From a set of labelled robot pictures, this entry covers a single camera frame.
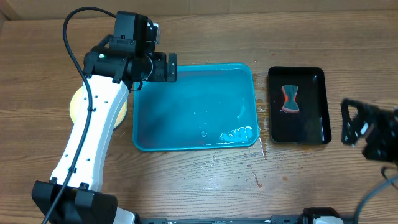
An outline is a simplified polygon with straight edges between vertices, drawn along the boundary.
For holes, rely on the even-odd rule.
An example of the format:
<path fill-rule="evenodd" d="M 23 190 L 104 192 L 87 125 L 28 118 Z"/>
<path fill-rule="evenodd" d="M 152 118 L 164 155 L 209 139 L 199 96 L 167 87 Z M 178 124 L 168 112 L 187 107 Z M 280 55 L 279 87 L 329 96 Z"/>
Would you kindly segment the yellow-green plate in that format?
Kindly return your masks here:
<path fill-rule="evenodd" d="M 72 99 L 70 101 L 69 105 L 69 114 L 72 122 L 74 123 L 76 121 L 76 118 L 78 116 L 78 112 L 80 110 L 80 101 L 83 96 L 83 86 L 81 86 L 75 94 L 72 96 Z M 114 125 L 114 129 L 117 129 L 120 124 L 124 121 L 126 115 L 127 115 L 127 108 L 128 108 L 128 102 L 125 101 L 124 104 L 122 105 L 122 108 L 118 114 L 118 117 L 116 118 L 116 122 Z"/>

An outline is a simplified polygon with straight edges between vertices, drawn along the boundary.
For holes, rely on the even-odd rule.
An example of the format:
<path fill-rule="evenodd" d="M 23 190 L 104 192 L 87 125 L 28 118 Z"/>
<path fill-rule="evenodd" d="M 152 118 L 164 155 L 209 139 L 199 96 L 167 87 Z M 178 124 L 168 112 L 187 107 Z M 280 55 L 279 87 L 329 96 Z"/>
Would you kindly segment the pink green sponge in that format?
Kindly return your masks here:
<path fill-rule="evenodd" d="M 281 110 L 285 113 L 298 113 L 299 106 L 296 102 L 298 87 L 296 85 L 284 85 L 281 90 L 284 95 L 284 104 Z"/>

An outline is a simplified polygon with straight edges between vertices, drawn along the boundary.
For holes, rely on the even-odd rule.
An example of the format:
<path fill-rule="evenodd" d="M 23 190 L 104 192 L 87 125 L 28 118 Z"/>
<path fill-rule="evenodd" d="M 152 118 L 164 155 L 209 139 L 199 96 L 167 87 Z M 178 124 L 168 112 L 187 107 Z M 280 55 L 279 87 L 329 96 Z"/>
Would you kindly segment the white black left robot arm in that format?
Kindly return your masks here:
<path fill-rule="evenodd" d="M 33 186 L 44 223 L 139 222 L 101 191 L 106 153 L 130 92 L 144 82 L 175 82 L 177 55 L 155 51 L 159 27 L 148 17 L 118 11 L 114 18 L 114 32 L 76 63 L 83 80 L 78 116 L 50 179 Z"/>

